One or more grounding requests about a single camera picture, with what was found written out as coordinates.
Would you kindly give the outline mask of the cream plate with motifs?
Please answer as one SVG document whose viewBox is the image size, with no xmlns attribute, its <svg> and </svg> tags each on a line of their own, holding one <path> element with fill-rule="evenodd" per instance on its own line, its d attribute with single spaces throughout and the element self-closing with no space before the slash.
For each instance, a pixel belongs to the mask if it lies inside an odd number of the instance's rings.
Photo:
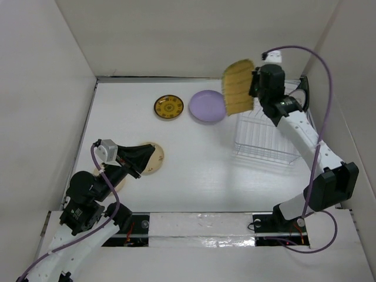
<svg viewBox="0 0 376 282">
<path fill-rule="evenodd" d="M 142 176 L 146 176 L 157 172 L 161 168 L 165 154 L 163 148 L 155 142 L 146 142 L 142 143 L 142 145 L 152 145 L 155 148 L 145 170 L 142 172 Z"/>
</svg>

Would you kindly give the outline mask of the bamboo weave pattern tray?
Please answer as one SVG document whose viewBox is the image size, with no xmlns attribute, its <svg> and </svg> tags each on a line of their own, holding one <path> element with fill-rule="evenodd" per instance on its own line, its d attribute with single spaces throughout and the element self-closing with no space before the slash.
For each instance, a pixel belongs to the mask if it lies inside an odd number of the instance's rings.
<svg viewBox="0 0 376 282">
<path fill-rule="evenodd" d="M 221 92 L 227 116 L 253 110 L 254 98 L 249 95 L 253 79 L 254 63 L 242 59 L 228 66 L 221 79 Z"/>
</svg>

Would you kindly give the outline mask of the white plate red characters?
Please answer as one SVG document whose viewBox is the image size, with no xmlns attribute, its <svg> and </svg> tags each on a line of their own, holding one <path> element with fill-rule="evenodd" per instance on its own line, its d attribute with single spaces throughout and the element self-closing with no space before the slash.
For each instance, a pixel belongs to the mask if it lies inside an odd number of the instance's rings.
<svg viewBox="0 0 376 282">
<path fill-rule="evenodd" d="M 303 111 L 306 111 L 307 94 L 303 89 L 296 89 L 292 91 L 289 96 L 298 102 Z"/>
</svg>

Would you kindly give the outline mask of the black floral square plate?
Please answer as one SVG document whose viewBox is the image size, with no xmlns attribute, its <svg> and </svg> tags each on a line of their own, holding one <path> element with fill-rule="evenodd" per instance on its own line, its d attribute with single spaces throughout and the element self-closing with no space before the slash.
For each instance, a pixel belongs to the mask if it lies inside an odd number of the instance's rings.
<svg viewBox="0 0 376 282">
<path fill-rule="evenodd" d="M 309 86 L 309 81 L 308 81 L 307 76 L 304 75 L 300 77 L 300 83 L 298 84 L 297 89 L 303 89 L 307 94 L 307 104 L 306 104 L 306 111 L 305 111 L 307 112 L 309 109 L 309 105 L 310 105 L 310 86 Z"/>
</svg>

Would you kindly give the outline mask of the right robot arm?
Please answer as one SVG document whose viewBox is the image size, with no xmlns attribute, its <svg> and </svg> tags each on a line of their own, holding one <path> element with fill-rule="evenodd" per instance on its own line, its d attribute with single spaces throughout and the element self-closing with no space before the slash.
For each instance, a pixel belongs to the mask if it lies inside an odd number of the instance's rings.
<svg viewBox="0 0 376 282">
<path fill-rule="evenodd" d="M 308 186 L 298 196 L 273 208 L 272 226 L 285 231 L 294 220 L 350 199 L 359 169 L 355 163 L 343 161 L 320 139 L 301 105 L 284 93 L 285 73 L 279 65 L 257 67 L 252 75 L 250 96 L 258 99 L 263 113 L 311 167 Z"/>
</svg>

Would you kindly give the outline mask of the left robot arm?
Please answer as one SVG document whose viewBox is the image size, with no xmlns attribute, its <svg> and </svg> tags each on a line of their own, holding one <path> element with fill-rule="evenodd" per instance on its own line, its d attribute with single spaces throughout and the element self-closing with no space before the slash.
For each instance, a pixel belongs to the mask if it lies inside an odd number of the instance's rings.
<svg viewBox="0 0 376 282">
<path fill-rule="evenodd" d="M 94 253 L 113 235 L 129 230 L 132 212 L 115 187 L 127 176 L 141 177 L 155 151 L 151 144 L 124 147 L 99 139 L 90 148 L 98 174 L 75 173 L 66 191 L 68 203 L 48 251 L 18 281 L 76 281 Z"/>
</svg>

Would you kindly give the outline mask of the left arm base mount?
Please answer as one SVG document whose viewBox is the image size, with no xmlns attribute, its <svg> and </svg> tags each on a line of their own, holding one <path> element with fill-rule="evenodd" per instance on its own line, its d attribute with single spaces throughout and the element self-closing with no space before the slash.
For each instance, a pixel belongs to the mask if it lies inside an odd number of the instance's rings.
<svg viewBox="0 0 376 282">
<path fill-rule="evenodd" d="M 109 238 L 103 247 L 147 247 L 149 245 L 149 213 L 134 213 L 130 223 Z"/>
</svg>

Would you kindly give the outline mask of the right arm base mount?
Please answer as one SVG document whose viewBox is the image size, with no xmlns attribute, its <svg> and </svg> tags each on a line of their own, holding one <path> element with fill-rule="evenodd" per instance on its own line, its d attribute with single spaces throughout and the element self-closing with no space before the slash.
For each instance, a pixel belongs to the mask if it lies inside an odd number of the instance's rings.
<svg viewBox="0 0 376 282">
<path fill-rule="evenodd" d="M 301 217 L 285 220 L 282 215 L 272 213 L 253 213 L 247 225 L 254 232 L 256 246 L 309 246 L 306 223 Z"/>
</svg>

